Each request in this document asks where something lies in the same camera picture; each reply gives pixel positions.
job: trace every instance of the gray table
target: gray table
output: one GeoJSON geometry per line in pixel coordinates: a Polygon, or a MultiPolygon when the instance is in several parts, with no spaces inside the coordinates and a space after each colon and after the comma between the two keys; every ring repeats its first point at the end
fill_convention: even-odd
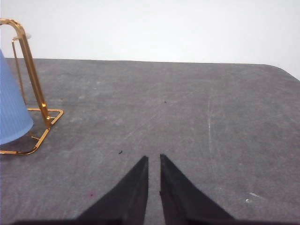
{"type": "MultiPolygon", "coordinates": [[[[300,221],[300,82],[287,72],[248,64],[35,62],[49,107],[65,114],[36,153],[1,156],[2,223],[76,218],[147,155],[145,224],[163,224],[160,153],[236,218],[300,221]]],[[[42,131],[39,114],[32,116],[33,131],[42,131]]],[[[31,145],[22,137],[5,147],[31,145]]]]}

